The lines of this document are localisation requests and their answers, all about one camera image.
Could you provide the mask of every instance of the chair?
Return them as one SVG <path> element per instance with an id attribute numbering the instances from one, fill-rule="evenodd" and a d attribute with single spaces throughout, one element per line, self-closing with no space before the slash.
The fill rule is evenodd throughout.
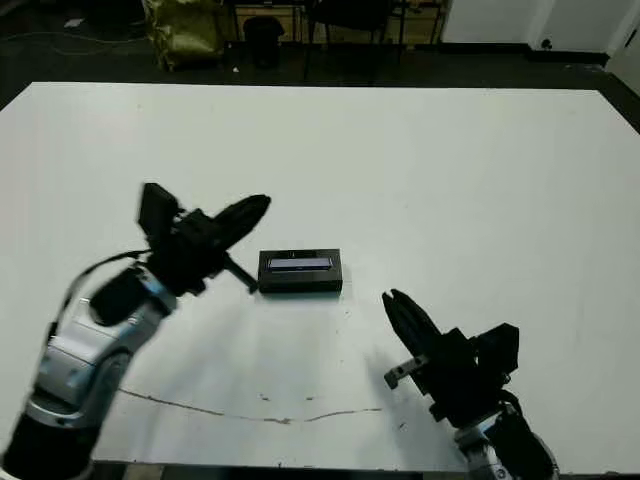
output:
<path id="1" fill-rule="evenodd" d="M 373 45 L 376 31 L 380 31 L 380 43 L 384 41 L 393 0 L 308 0 L 309 44 L 304 64 L 304 79 L 309 74 L 311 50 L 316 23 L 324 24 L 327 44 L 330 43 L 329 26 L 345 27 L 370 33 L 369 44 Z"/>
<path id="2" fill-rule="evenodd" d="M 400 6 L 400 14 L 392 14 L 392 16 L 400 19 L 400 33 L 398 35 L 398 59 L 400 58 L 400 54 L 402 53 L 403 48 L 408 3 L 408 0 L 400 0 L 398 2 Z M 444 19 L 448 12 L 448 3 L 449 0 L 424 0 L 417 2 L 417 7 L 419 9 L 434 8 L 436 10 L 436 18 L 433 20 L 433 28 L 431 29 L 429 45 L 436 45 L 437 43 L 440 43 L 442 28 L 444 27 Z"/>

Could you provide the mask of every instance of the dark floor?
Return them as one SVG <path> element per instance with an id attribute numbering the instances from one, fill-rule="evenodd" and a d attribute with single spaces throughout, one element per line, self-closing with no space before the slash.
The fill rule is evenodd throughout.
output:
<path id="1" fill-rule="evenodd" d="M 145 39 L 104 45 L 60 35 L 11 35 L 57 31 L 102 39 L 144 37 L 136 13 L 120 23 L 84 22 L 64 29 L 64 22 L 84 16 L 73 9 L 28 6 L 0 18 L 0 108 L 33 81 L 148 82 L 231 85 L 321 85 L 378 87 L 491 87 L 596 89 L 640 132 L 640 98 L 600 66 L 530 61 L 519 53 L 461 54 L 429 50 L 332 47 L 315 50 L 308 82 L 303 82 L 304 48 L 284 46 L 277 69 L 259 70 L 240 45 L 227 50 L 218 65 L 165 72 L 157 67 Z M 371 75 L 371 60 L 377 65 Z"/>
<path id="2" fill-rule="evenodd" d="M 125 465 L 98 464 L 91 480 L 254 480 L 274 477 L 278 480 L 462 480 L 462 474 L 428 474 L 401 472 L 354 472 L 344 470 L 316 469 L 268 469 L 268 468 L 224 468 L 135 465 L 125 474 Z"/>

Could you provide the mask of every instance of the chair leg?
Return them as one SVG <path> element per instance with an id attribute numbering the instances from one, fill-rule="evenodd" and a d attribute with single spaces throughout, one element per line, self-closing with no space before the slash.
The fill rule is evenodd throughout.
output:
<path id="1" fill-rule="evenodd" d="M 308 25 L 308 30 L 309 30 L 309 43 L 307 44 L 307 55 L 306 58 L 304 60 L 304 74 L 303 74 L 303 81 L 307 81 L 307 77 L 309 76 L 309 64 L 311 63 L 311 50 L 313 49 L 313 34 L 315 32 L 316 29 L 316 22 L 314 22 L 311 17 L 309 17 L 309 25 Z"/>
<path id="2" fill-rule="evenodd" d="M 293 43 L 298 41 L 298 32 L 296 32 L 296 23 L 298 23 L 298 19 L 296 18 L 296 7 L 291 7 L 291 36 L 293 37 Z"/>
<path id="3" fill-rule="evenodd" d="M 384 44 L 384 37 L 387 34 L 387 27 L 389 26 L 389 20 L 385 20 L 382 29 L 380 30 L 380 45 Z"/>
<path id="4" fill-rule="evenodd" d="M 433 30 L 431 30 L 431 45 L 434 44 L 436 39 L 436 32 L 438 31 L 438 23 L 440 23 L 440 4 L 438 4 L 438 9 L 436 11 L 436 19 L 433 22 Z"/>
<path id="5" fill-rule="evenodd" d="M 400 12 L 400 34 L 398 37 L 398 61 L 400 61 L 400 55 L 402 55 L 402 48 L 404 46 L 404 22 L 407 17 L 407 0 L 402 1 L 402 10 Z"/>

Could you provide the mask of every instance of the crack on table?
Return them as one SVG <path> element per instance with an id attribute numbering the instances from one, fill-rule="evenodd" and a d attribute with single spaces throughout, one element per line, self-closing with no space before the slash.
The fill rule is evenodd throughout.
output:
<path id="1" fill-rule="evenodd" d="M 231 414 L 227 414 L 227 413 L 224 413 L 224 412 L 218 412 L 216 410 L 208 410 L 206 408 L 199 408 L 199 407 L 194 407 L 194 406 L 191 406 L 191 405 L 186 405 L 184 403 L 171 402 L 169 400 L 162 400 L 160 398 L 156 398 L 156 397 L 153 397 L 151 395 L 143 395 L 141 393 L 132 392 L 131 390 L 126 390 L 124 388 L 119 388 L 118 390 L 120 392 L 124 393 L 125 395 L 129 395 L 129 396 L 134 397 L 134 398 L 139 398 L 141 400 L 147 400 L 149 402 L 157 403 L 159 405 L 166 405 L 168 407 L 182 408 L 183 410 L 189 410 L 189 411 L 192 411 L 192 412 L 204 413 L 204 414 L 207 414 L 207 415 L 212 415 L 214 417 L 225 417 L 225 418 L 230 418 L 230 419 L 234 419 L 234 420 L 248 420 L 248 421 L 251 421 L 251 422 L 277 423 L 279 425 L 291 425 L 292 423 L 312 423 L 312 422 L 317 422 L 318 420 L 323 420 L 325 418 L 330 418 L 330 417 L 336 417 L 336 416 L 339 416 L 339 415 L 355 415 L 355 414 L 358 414 L 358 413 L 369 413 L 369 412 L 381 412 L 382 411 L 382 408 L 361 408 L 361 409 L 358 409 L 358 410 L 338 410 L 338 411 L 335 411 L 335 412 L 325 413 L 324 415 L 318 415 L 317 417 L 300 418 L 300 419 L 288 418 L 288 417 L 285 417 L 285 418 L 246 417 L 244 415 L 231 415 Z"/>

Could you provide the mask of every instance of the robotic arm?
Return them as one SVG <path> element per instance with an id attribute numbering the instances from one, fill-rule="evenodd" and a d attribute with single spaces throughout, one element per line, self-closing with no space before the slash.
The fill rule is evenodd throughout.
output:
<path id="1" fill-rule="evenodd" d="M 382 301 L 394 331 L 413 359 L 385 375 L 391 389 L 411 376 L 436 421 L 458 429 L 455 442 L 474 480 L 557 480 L 551 451 L 531 431 L 520 402 L 502 387 L 518 368 L 519 331 L 502 324 L 467 339 L 454 328 L 441 334 L 429 315 L 398 290 Z"/>
<path id="2" fill-rule="evenodd" d="M 256 290 L 255 280 L 226 251 L 253 229 L 269 203 L 267 196 L 251 196 L 210 218 L 200 209 L 186 213 L 162 187 L 145 184 L 138 221 L 150 250 L 108 260 L 148 256 L 89 300 L 81 300 L 58 331 L 71 295 L 65 299 L 33 392 L 4 454 L 2 466 L 8 474 L 20 480 L 86 476 L 129 362 L 176 309 L 177 298 L 187 292 L 198 295 L 206 288 L 204 279 L 222 270 L 239 278 L 250 293 Z"/>

